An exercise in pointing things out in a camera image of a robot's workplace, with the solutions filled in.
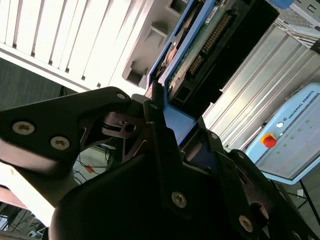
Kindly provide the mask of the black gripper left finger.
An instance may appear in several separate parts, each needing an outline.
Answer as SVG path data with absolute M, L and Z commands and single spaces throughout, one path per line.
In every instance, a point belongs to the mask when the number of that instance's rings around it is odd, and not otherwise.
M 146 98 L 106 87 L 2 111 L 1 183 L 41 220 L 52 220 L 77 188 L 71 179 L 77 156 L 113 139 L 125 142 L 120 166 L 139 156 L 158 158 L 164 179 L 170 160 L 182 161 L 166 125 L 162 90 L 158 85 Z

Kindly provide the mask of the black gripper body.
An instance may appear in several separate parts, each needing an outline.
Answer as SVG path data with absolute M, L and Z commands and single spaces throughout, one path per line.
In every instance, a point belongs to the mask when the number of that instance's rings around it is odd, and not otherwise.
M 205 168 L 177 159 L 158 177 L 145 155 L 69 192 L 55 209 L 52 240 L 229 240 L 222 192 Z

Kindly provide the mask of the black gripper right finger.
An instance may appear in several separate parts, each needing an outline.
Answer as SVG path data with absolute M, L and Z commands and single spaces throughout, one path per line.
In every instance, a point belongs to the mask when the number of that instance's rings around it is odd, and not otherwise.
M 201 133 L 202 167 L 217 180 L 229 240 L 316 240 L 317 235 L 248 156 L 225 153 L 219 137 Z

